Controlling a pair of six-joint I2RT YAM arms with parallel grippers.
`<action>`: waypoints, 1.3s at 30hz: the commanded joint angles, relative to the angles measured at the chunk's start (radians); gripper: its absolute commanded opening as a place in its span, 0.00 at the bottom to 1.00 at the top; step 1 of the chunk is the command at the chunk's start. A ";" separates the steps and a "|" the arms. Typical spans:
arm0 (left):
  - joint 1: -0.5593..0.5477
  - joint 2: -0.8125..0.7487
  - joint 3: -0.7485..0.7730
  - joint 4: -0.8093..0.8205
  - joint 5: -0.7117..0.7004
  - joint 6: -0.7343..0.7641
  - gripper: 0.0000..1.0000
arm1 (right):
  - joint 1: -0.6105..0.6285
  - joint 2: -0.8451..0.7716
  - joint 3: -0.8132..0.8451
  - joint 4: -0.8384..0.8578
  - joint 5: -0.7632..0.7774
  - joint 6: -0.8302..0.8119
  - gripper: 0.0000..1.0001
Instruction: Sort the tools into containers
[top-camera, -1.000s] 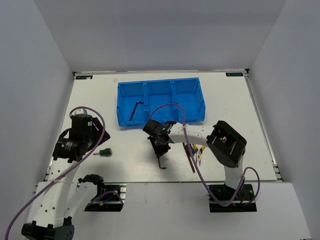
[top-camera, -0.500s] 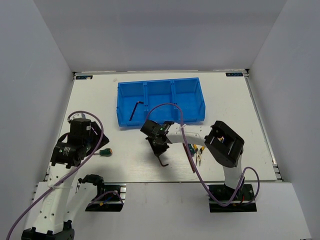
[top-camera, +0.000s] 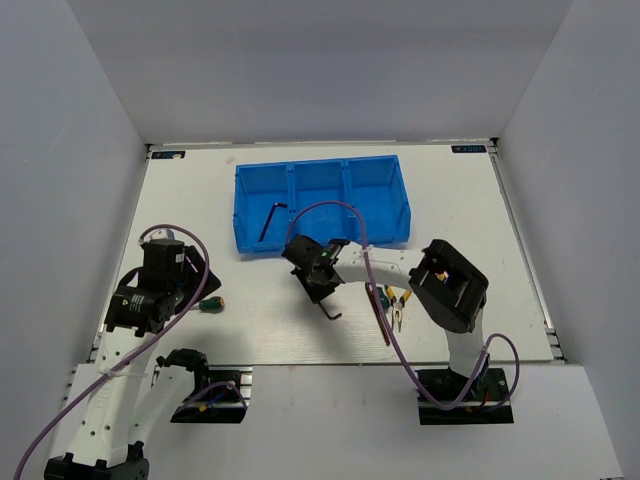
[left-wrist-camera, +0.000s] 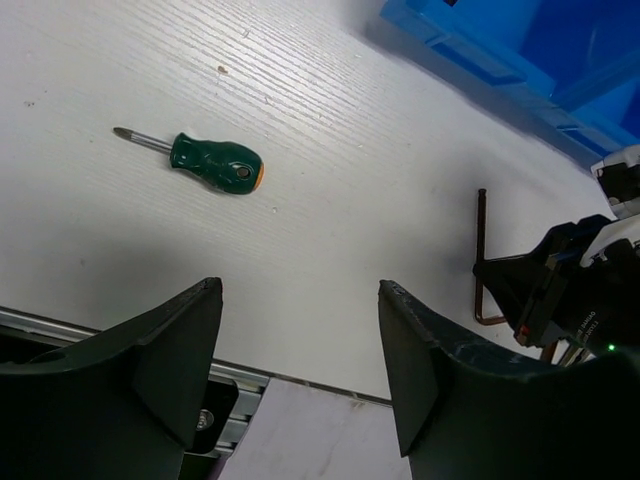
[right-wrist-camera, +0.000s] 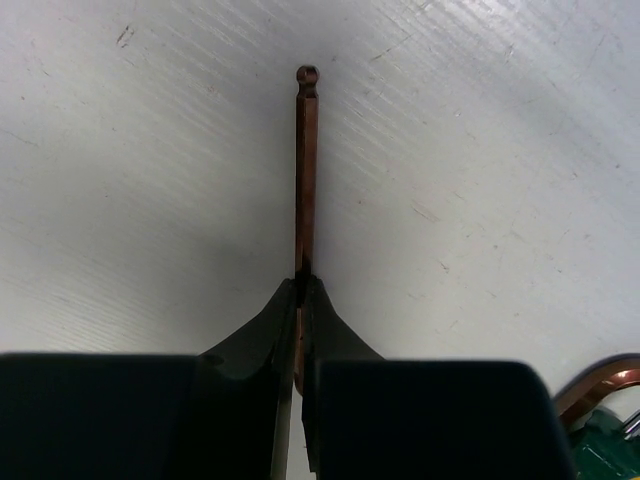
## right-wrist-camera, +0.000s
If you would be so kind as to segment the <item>copper red hex key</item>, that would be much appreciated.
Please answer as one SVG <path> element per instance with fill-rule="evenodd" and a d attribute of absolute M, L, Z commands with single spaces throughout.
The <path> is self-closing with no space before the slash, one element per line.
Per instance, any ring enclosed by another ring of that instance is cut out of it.
<path fill-rule="evenodd" d="M 305 344 L 311 329 L 308 305 L 315 281 L 313 275 L 316 173 L 318 158 L 320 74 L 312 65 L 302 65 L 296 72 L 296 161 L 295 161 L 295 284 L 297 336 L 294 361 L 294 384 L 307 400 L 314 394 L 314 370 L 311 348 Z M 639 385 L 639 356 L 606 360 L 590 367 L 556 400 L 561 421 L 569 426 L 587 414 L 609 395 Z"/>

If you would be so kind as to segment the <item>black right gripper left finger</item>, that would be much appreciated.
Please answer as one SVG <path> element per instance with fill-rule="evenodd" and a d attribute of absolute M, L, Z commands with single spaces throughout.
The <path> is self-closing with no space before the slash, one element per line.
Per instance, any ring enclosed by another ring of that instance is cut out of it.
<path fill-rule="evenodd" d="M 291 280 L 197 355 L 1 358 L 5 479 L 274 479 L 286 464 Z"/>

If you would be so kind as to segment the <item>green stubby screwdriver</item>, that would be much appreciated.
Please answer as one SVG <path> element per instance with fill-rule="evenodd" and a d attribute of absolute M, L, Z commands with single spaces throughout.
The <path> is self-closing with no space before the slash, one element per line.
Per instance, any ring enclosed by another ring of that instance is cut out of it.
<path fill-rule="evenodd" d="M 621 421 L 608 410 L 594 410 L 570 442 L 577 479 L 639 478 L 639 412 Z"/>

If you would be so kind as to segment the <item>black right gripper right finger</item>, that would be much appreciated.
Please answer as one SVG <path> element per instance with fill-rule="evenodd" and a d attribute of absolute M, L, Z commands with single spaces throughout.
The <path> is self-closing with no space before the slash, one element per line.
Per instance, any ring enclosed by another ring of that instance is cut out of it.
<path fill-rule="evenodd" d="M 302 421 L 319 479 L 571 479 L 551 398 L 528 365 L 387 360 L 311 277 Z"/>

